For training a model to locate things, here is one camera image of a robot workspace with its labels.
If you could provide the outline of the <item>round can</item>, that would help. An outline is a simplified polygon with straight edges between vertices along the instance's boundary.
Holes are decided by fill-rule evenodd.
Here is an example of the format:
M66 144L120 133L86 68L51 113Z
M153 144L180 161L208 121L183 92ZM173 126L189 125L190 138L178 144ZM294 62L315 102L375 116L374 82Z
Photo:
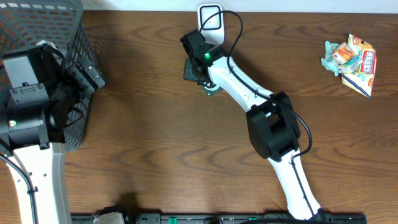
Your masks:
M211 84L210 86L202 86L206 96L211 97L222 90L222 87L216 84Z

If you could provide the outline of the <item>teal packet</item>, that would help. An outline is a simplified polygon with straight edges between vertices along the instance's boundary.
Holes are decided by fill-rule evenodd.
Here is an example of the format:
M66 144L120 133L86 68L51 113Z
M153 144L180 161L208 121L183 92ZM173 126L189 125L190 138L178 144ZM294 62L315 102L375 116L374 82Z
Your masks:
M331 43L329 41L325 42L325 57L321 58L321 64L326 70L334 73L338 76L338 65L339 63L333 58L332 53L339 47L339 44Z

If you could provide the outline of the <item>orange tissue pack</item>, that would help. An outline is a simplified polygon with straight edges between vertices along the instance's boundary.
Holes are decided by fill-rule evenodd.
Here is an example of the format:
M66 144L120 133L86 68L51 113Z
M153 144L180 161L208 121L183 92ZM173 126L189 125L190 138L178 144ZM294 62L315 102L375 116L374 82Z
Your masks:
M348 62L353 56L354 51L348 46L346 42L340 44L331 54L331 56L340 64L343 65Z

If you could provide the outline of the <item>white blue snack bag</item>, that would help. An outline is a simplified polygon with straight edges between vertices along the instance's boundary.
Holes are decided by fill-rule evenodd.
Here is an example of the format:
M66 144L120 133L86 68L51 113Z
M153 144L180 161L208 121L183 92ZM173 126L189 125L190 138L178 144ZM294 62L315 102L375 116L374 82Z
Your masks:
M348 46L354 51L354 56L361 56L363 62L354 72L341 73L341 82L365 97L371 98L377 65L376 49L370 43L352 34L349 34Z

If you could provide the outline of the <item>small green white carton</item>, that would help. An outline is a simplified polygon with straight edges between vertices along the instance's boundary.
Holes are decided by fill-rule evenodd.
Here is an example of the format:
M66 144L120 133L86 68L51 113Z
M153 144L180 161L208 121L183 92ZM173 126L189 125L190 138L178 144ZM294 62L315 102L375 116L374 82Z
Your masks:
M338 73L352 73L358 69L362 62L361 56L354 56L343 65L337 66Z

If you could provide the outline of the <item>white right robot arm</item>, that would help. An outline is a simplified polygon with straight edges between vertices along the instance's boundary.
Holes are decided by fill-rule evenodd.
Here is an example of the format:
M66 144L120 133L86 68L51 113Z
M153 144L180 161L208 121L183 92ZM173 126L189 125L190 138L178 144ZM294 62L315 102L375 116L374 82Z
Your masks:
M274 168L287 199L289 213L311 220L320 209L302 167L299 138L304 120L283 91L274 94L247 76L221 46L206 42L195 29L180 39L199 84L224 89L246 114L249 140Z

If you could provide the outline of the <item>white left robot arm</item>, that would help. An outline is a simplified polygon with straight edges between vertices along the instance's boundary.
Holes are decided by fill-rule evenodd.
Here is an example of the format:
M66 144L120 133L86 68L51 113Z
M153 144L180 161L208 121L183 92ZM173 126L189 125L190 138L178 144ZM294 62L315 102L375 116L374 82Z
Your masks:
M1 154L11 171L23 223L71 223L65 185L68 113L80 90L65 57L42 42L3 56L15 105L1 112Z

